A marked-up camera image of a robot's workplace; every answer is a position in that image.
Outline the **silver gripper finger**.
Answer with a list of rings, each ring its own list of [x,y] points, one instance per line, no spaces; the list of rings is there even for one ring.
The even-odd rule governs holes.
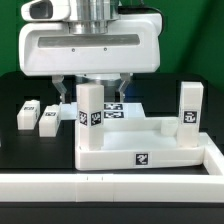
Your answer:
[[[120,102],[123,102],[125,99],[125,90],[131,82],[133,74],[132,73],[121,73],[121,83],[116,90],[116,97],[119,99]]]
[[[52,83],[57,89],[57,91],[60,93],[60,99],[62,102],[68,102],[68,92],[63,84],[64,77],[62,75],[56,75],[52,77]]]

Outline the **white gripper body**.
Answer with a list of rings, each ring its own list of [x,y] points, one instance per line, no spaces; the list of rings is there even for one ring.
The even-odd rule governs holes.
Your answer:
[[[29,23],[19,35],[28,76],[154,72],[160,66],[161,15],[122,15],[108,32],[72,35],[63,22]]]

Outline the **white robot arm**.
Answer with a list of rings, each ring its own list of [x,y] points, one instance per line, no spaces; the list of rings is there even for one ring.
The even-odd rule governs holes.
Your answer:
[[[63,77],[75,75],[123,94],[134,73],[160,66],[164,16],[143,3],[121,0],[31,0],[21,7],[20,69],[50,76],[67,100]]]

